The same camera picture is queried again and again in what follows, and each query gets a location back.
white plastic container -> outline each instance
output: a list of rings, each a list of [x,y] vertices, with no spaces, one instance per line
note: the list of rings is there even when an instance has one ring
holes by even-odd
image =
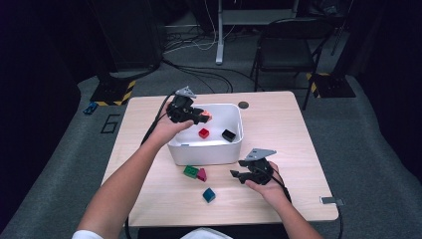
[[[239,108],[232,104],[194,105],[211,114],[212,119],[200,122],[178,133],[167,145],[177,165],[209,165],[234,163],[239,160],[243,126]],[[209,131],[206,138],[199,131]],[[222,133],[227,129],[236,136],[232,142]]]

hand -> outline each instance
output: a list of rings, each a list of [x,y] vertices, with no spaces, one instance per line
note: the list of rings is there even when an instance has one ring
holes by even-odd
[[[277,165],[271,161],[270,166],[274,170],[279,171]],[[276,172],[273,172],[273,176],[276,177],[279,181],[283,182]],[[277,209],[283,203],[290,203],[286,197],[285,192],[283,191],[283,188],[274,179],[271,179],[271,181],[265,185],[257,184],[251,180],[246,180],[245,184],[248,185],[251,189],[259,192],[274,209]]]
[[[150,138],[156,140],[161,146],[168,143],[179,132],[193,126],[193,120],[185,122],[173,122],[167,115],[167,108],[170,102],[167,102],[160,113],[161,119],[158,121]]]

person's right arm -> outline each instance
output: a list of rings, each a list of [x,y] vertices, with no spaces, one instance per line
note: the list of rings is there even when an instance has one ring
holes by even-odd
[[[272,162],[270,165],[274,170],[279,171],[279,168]],[[281,180],[276,172],[274,176]],[[286,231],[291,239],[303,238],[322,238],[319,233],[308,223],[307,220],[299,213],[299,211],[292,205],[286,197],[282,187],[272,179],[266,185],[257,184],[251,180],[245,182],[253,190],[259,192],[263,198],[277,211]]]

chair backrest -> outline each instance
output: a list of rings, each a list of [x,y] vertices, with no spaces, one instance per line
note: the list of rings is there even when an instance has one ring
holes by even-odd
[[[334,27],[325,18],[288,18],[270,23],[263,31],[263,38],[323,39]]]

table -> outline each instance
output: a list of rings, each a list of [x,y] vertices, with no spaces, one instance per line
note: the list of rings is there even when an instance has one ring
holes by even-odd
[[[164,97],[130,99],[124,114],[104,181],[138,148]],[[240,159],[253,147],[274,149],[267,157],[280,168],[295,207],[308,221],[337,218],[335,205],[319,198],[331,193],[317,158],[302,113],[291,92],[197,95],[194,104],[247,102],[241,110],[244,139]],[[280,222],[277,213],[261,195],[232,177],[230,169],[247,171],[238,163],[203,166],[205,182],[183,174],[167,146],[158,153],[129,215],[129,225],[216,226]],[[216,198],[207,203],[202,193],[208,188]]]
[[[218,0],[218,47],[215,63],[223,64],[223,25],[267,25],[278,19],[296,17],[298,5],[299,0],[295,0],[292,9],[223,10],[222,0]]]

